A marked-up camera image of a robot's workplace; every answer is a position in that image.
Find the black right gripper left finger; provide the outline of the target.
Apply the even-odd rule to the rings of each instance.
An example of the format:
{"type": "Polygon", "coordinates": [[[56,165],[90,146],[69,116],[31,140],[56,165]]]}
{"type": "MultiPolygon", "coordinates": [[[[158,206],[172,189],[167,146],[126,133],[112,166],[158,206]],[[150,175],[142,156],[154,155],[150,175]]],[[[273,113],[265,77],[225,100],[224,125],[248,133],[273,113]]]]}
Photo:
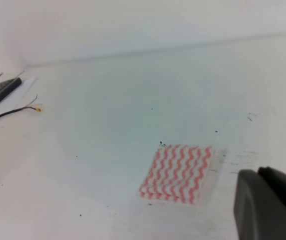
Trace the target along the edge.
{"type": "Polygon", "coordinates": [[[286,240],[286,206],[257,173],[240,170],[234,200],[234,219],[242,240],[286,240]]]}

